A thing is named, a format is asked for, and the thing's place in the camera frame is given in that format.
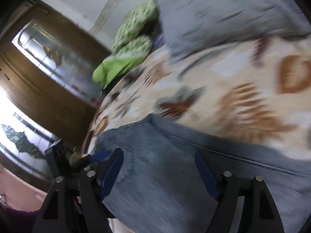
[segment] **silver bolt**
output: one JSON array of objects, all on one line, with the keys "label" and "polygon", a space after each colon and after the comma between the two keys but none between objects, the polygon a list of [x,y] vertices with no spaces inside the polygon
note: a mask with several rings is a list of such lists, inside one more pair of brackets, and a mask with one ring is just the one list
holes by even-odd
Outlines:
[{"label": "silver bolt", "polygon": [[231,176],[232,176],[232,173],[229,172],[229,171],[224,171],[224,176],[225,176],[225,177],[231,177]]},{"label": "silver bolt", "polygon": [[60,183],[60,182],[62,182],[64,180],[64,177],[63,176],[58,176],[56,179],[55,179],[55,181],[57,182],[57,183]]},{"label": "silver bolt", "polygon": [[256,176],[255,179],[256,179],[257,181],[259,181],[259,182],[263,181],[263,177],[261,177],[261,176]]},{"label": "silver bolt", "polygon": [[95,171],[88,171],[87,172],[87,176],[89,176],[89,177],[93,177],[95,174],[96,174]]}]

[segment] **wooden door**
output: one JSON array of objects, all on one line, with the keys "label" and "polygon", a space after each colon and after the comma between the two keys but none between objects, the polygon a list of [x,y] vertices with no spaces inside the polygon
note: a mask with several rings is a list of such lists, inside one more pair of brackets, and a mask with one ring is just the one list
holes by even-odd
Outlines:
[{"label": "wooden door", "polygon": [[94,69],[109,52],[62,15],[42,4],[35,5],[25,14],[0,42],[0,85],[8,97],[35,122],[64,141],[79,146],[95,109],[56,83],[12,43],[18,33],[34,21],[57,36],[80,59],[90,61]]}]

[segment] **gray pillow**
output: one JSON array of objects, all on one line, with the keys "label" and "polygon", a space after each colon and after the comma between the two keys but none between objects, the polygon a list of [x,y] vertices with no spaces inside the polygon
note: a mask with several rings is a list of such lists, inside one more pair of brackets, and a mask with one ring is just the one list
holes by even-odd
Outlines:
[{"label": "gray pillow", "polygon": [[222,43],[305,35],[311,26],[293,0],[157,0],[174,62]]}]

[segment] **gray denim fabric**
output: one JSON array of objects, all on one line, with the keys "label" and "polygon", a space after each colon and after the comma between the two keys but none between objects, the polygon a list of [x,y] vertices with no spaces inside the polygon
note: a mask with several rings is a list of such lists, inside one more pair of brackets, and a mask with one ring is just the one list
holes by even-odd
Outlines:
[{"label": "gray denim fabric", "polygon": [[212,167],[252,179],[263,176],[284,229],[296,233],[311,213],[311,162],[236,143],[153,114],[100,134],[95,151],[124,151],[124,164],[104,204],[136,233],[203,233],[217,202],[194,163],[197,149],[211,152]]}]

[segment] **floral bedsheet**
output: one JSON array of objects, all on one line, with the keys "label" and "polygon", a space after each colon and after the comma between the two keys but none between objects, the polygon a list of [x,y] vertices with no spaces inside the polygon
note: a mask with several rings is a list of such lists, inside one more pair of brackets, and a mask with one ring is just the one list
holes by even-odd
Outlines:
[{"label": "floral bedsheet", "polygon": [[162,47],[129,72],[94,117],[94,137],[149,113],[234,141],[311,159],[311,37],[205,49],[172,64]]}]

